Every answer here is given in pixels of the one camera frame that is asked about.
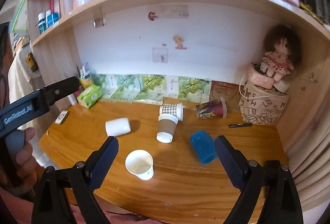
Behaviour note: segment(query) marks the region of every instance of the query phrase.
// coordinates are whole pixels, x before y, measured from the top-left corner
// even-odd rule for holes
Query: wooden desk
[[[90,110],[79,105],[69,108],[62,125],[52,126],[40,140],[41,148],[60,167],[72,167],[86,160],[106,140],[105,122],[128,117],[132,132],[118,137],[119,153],[105,181],[95,194],[126,210],[169,223],[223,223],[240,191],[235,189],[219,160],[202,166],[189,143],[190,135],[205,130],[213,138],[225,135],[234,148],[260,164],[266,160],[287,163],[275,127],[228,128],[242,123],[240,114],[226,119],[196,118],[194,110],[184,110],[173,142],[156,140],[159,106],[98,102]],[[141,181],[125,168],[126,156],[144,149],[154,158],[154,177]],[[251,223],[257,221],[264,202],[260,195]]]

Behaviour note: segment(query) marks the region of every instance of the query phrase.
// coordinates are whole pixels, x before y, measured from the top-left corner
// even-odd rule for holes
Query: brown hair
[[[286,38],[288,41],[287,48],[290,55],[289,60],[293,66],[301,62],[301,42],[298,35],[283,24],[272,27],[264,39],[264,49],[266,52],[274,52],[275,44],[279,43],[281,38]]]

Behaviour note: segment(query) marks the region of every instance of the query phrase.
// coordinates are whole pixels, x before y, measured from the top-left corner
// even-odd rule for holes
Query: marker
[[[248,127],[252,126],[252,123],[244,123],[244,124],[230,124],[229,128],[236,128],[236,127]]]

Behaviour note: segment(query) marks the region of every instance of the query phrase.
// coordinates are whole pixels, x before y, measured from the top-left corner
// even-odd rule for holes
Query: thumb
[[[8,180],[6,174],[0,169],[0,185],[7,186]]]

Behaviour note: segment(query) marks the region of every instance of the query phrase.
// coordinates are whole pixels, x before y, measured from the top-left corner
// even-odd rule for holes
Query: fabric storage basket
[[[274,87],[268,90],[247,81],[243,88],[245,98],[241,97],[239,102],[244,122],[260,125],[276,124],[289,101],[289,94],[277,94],[278,91]]]

